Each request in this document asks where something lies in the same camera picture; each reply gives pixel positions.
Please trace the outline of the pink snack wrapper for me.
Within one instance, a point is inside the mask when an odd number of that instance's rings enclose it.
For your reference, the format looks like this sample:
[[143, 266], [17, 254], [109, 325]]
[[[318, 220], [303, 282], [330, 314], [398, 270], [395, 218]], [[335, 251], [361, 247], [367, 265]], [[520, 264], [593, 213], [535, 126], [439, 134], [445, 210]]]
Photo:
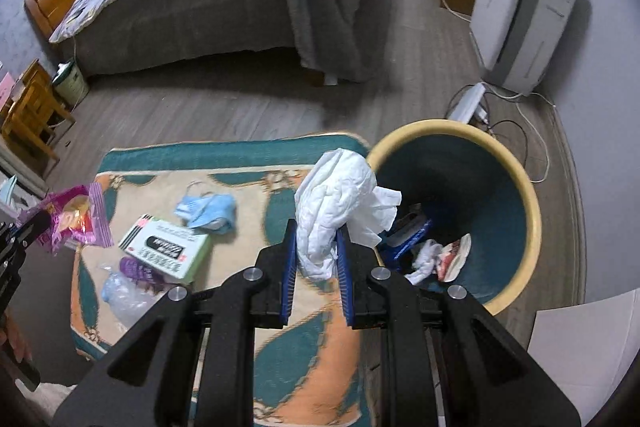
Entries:
[[49, 224], [38, 234], [37, 241], [51, 254], [56, 255], [68, 242], [102, 248], [114, 245], [98, 182], [50, 193], [37, 205], [22, 210], [17, 222], [24, 225], [40, 212], [49, 215]]

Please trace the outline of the red white snack bag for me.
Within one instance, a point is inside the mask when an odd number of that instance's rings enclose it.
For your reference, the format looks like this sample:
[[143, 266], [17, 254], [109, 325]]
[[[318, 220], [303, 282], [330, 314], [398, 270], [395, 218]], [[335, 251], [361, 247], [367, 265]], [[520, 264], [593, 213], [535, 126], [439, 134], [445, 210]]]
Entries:
[[465, 266], [472, 248], [472, 237], [465, 234], [461, 239], [446, 245], [437, 257], [436, 274], [440, 283], [451, 283]]

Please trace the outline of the blue plastic wrapper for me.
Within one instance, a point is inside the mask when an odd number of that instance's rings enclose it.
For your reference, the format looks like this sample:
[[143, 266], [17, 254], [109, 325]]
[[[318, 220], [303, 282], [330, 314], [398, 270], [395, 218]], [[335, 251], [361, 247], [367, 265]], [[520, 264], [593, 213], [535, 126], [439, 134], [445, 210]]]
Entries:
[[431, 231], [433, 220], [427, 217], [420, 204], [412, 205], [397, 218], [388, 232], [382, 234], [376, 249], [387, 269], [401, 271], [410, 265], [412, 248], [425, 241]]

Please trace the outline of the white tissue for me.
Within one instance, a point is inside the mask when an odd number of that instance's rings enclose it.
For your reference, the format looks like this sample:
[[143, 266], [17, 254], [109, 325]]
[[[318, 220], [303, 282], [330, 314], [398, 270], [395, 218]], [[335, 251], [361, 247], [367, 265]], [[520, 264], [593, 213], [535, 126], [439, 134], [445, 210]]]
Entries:
[[324, 153], [295, 192], [299, 270], [313, 282], [334, 277], [336, 233], [348, 228], [352, 243], [374, 248], [390, 231], [401, 193], [378, 185], [366, 158], [337, 148]]

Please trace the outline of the yellow teal trash bin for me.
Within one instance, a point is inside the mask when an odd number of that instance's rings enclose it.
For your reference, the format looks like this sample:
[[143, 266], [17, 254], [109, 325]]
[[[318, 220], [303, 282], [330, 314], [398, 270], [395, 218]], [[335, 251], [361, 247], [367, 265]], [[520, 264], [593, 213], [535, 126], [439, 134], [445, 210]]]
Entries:
[[518, 299], [536, 269], [542, 222], [533, 183], [510, 150], [469, 124], [427, 119], [390, 132], [367, 161], [404, 206], [422, 205], [432, 239], [471, 236], [457, 281], [491, 314]]

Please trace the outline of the clear crumpled plastic bottle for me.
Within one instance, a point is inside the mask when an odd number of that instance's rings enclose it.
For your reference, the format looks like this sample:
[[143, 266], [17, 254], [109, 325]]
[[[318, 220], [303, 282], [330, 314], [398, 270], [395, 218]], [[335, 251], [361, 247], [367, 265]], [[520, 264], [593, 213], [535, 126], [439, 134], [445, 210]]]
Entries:
[[102, 286], [101, 297], [117, 321], [130, 329], [164, 295], [164, 290], [164, 285], [138, 284], [120, 272], [111, 272]]

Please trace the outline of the wooden chair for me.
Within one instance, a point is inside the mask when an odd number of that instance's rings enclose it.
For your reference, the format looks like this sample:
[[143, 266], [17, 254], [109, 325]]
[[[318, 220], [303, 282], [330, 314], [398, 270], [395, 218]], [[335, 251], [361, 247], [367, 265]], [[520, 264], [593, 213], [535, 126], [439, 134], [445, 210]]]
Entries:
[[75, 118], [54, 93], [52, 77], [32, 61], [17, 80], [21, 94], [4, 111], [1, 136], [8, 149], [38, 176], [60, 158], [51, 143], [56, 137], [52, 121], [75, 124]]

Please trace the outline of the purple plastic bottle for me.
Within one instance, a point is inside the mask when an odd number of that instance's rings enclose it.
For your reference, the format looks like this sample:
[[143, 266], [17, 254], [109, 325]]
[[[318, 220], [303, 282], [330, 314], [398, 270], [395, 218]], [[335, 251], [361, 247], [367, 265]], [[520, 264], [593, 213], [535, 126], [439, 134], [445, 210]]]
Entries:
[[143, 285], [146, 289], [154, 291], [154, 293], [158, 293], [165, 288], [163, 275], [136, 258], [122, 257], [119, 260], [118, 267], [119, 271], [136, 285]]

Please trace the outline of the white green medicine box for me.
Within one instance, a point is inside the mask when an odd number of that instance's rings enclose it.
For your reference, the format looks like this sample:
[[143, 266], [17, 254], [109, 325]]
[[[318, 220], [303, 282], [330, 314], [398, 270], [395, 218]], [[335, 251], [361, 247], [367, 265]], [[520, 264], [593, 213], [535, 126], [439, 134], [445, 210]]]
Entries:
[[198, 230], [142, 215], [122, 236], [118, 247], [168, 279], [191, 284], [212, 251], [212, 238]]

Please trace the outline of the teal orange patterned cushion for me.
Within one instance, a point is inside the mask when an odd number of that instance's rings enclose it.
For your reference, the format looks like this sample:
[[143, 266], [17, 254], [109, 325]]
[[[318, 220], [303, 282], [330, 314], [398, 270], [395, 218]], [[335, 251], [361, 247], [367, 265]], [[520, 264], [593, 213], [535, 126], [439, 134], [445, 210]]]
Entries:
[[[192, 293], [218, 287], [254, 265], [262, 249], [282, 243], [295, 213], [296, 190], [316, 161], [337, 148], [362, 155], [369, 150], [355, 135], [343, 133], [121, 148], [103, 158], [96, 182], [115, 239], [142, 215], [174, 219], [184, 195], [234, 197], [235, 229], [212, 239], [193, 283], [168, 286], [162, 299], [177, 286]], [[120, 259], [118, 247], [82, 247], [75, 256], [70, 328], [78, 351], [92, 358], [93, 366], [129, 331], [101, 297]], [[312, 283], [296, 273], [288, 324], [256, 329], [253, 373], [251, 426], [370, 424], [360, 336], [345, 323], [333, 281]]]

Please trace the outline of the small white green bin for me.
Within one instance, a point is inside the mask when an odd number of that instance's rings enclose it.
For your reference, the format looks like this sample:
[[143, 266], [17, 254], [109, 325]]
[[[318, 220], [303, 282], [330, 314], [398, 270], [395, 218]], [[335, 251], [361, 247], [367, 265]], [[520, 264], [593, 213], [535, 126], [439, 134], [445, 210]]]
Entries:
[[75, 61], [58, 64], [52, 78], [53, 90], [69, 106], [76, 107], [89, 93], [89, 86]]

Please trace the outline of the light blue face mask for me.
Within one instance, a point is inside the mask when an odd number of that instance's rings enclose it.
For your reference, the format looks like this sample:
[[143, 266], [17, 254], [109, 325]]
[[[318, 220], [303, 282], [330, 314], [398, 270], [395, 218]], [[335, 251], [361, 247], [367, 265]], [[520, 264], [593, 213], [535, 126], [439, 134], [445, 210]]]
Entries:
[[184, 195], [175, 215], [190, 229], [226, 234], [235, 229], [236, 202], [229, 194]]

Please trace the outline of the white power strip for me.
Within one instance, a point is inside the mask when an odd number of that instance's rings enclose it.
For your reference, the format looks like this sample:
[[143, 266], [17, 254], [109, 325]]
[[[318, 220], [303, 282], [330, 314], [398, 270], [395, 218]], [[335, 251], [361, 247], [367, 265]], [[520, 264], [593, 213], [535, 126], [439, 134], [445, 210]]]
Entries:
[[488, 124], [488, 112], [482, 105], [485, 93], [484, 83], [473, 84], [464, 91], [456, 106], [447, 113], [446, 118], [461, 122], [461, 124], [471, 124], [473, 120], [481, 124]]

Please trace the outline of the white air purifier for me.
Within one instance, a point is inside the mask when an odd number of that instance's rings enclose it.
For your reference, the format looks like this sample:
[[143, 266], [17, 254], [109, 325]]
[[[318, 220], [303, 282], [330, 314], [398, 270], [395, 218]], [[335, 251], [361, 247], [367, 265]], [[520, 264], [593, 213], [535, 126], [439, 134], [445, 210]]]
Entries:
[[528, 95], [541, 82], [576, 0], [475, 0], [470, 31], [480, 77]]

